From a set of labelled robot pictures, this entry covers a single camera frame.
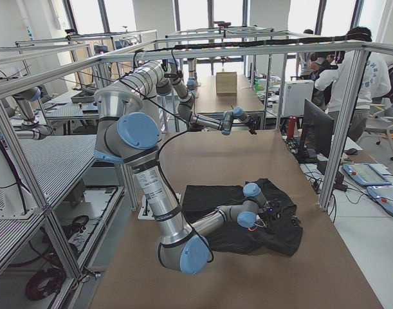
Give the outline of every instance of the computer mouse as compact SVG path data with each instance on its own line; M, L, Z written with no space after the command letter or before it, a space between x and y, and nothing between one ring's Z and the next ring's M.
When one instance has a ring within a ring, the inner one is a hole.
M353 156L358 154L358 150L356 148L349 148L345 151L345 154L347 154L348 156Z

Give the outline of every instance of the blue device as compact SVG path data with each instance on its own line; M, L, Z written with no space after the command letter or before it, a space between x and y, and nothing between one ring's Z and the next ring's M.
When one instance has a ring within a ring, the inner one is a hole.
M344 164L345 172L362 187L369 185L392 185L380 172L369 163Z
M393 185L367 187L369 195L393 217Z

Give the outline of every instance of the black monitor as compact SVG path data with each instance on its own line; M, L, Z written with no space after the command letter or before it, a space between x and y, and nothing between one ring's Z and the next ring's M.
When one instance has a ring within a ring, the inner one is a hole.
M305 99L304 119L298 154L306 156L310 149L329 157L334 120L310 100Z

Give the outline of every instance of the person in white hoodie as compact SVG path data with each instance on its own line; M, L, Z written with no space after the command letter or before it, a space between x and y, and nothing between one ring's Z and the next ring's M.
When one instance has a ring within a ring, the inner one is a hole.
M372 34L366 27L355 27L349 30L347 34L358 34L360 35L358 38L360 41L372 42ZM342 107L353 56L354 51L348 51L345 53L342 63L338 65L337 70L325 70L320 74L319 79L315 81L315 88L321 91L333 82L332 97L327 111L328 115L335 120L335 127ZM382 97L389 91L390 81L387 64L381 55L371 53L365 67L356 109L348 132L348 136L352 140L356 142L366 127L370 109L369 104L372 103L372 98Z

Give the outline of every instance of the pants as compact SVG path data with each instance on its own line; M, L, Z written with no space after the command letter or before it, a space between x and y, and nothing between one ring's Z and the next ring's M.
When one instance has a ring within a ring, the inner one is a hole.
M339 111L332 111L328 113L334 120L333 131L335 132L336 123L339 117ZM369 109L356 109L353 117L351 119L351 125L349 126L348 136L354 142L358 141L358 139L362 136L363 131L366 127L366 121L369 116Z

